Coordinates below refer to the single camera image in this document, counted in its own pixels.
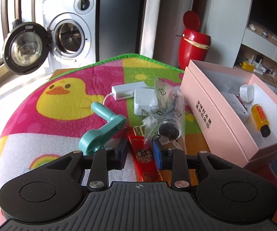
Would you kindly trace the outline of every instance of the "yellow box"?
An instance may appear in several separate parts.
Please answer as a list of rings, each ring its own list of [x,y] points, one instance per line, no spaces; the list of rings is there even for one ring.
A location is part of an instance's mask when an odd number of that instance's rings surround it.
[[[242,68],[249,72],[254,72],[255,66],[252,64],[247,63],[246,61],[243,61]]]

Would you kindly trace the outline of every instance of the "red trash can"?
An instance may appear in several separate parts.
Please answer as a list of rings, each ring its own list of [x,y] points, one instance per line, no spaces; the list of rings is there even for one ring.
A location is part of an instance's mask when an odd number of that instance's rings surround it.
[[[211,44],[211,37],[200,32],[199,18],[193,11],[184,14],[184,25],[179,45],[179,66],[185,70],[190,60],[204,61]]]

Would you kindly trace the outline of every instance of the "washing machine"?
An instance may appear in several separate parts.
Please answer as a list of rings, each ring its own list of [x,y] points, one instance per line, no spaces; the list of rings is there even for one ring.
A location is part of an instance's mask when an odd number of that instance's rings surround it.
[[[4,42],[5,65],[16,74],[38,69],[48,58],[47,73],[96,62],[97,0],[44,0],[43,26],[27,22]]]

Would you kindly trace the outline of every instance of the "colorful mat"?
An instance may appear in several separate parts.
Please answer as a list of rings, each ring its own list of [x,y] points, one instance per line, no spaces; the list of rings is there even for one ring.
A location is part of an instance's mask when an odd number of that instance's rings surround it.
[[[85,132],[106,123],[91,111],[90,105],[95,101],[102,103],[112,86],[144,81],[153,87],[155,77],[178,86],[183,71],[141,55],[127,54],[64,73],[42,85],[18,107],[0,136],[0,188],[14,177],[78,150]],[[133,99],[115,101],[109,97],[106,106],[126,116],[129,126],[142,124],[142,118],[133,113]],[[185,118],[188,154],[208,151],[189,107],[186,107]],[[107,146],[116,146],[122,134],[116,135]],[[170,180],[169,171],[161,174],[164,180]],[[192,183],[196,184],[193,171],[190,174]],[[277,161],[258,174],[277,185]],[[83,183],[87,182],[87,176],[88,172]],[[137,180],[129,154],[125,169],[109,172],[109,181],[113,180]],[[0,225],[4,221],[0,210]]]

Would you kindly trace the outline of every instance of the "sunlit floor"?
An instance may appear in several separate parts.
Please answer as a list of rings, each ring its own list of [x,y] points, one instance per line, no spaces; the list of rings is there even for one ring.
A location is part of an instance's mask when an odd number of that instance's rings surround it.
[[[48,81],[51,74],[46,74],[43,67],[28,75],[11,75],[0,85],[0,134],[8,119],[35,89]]]

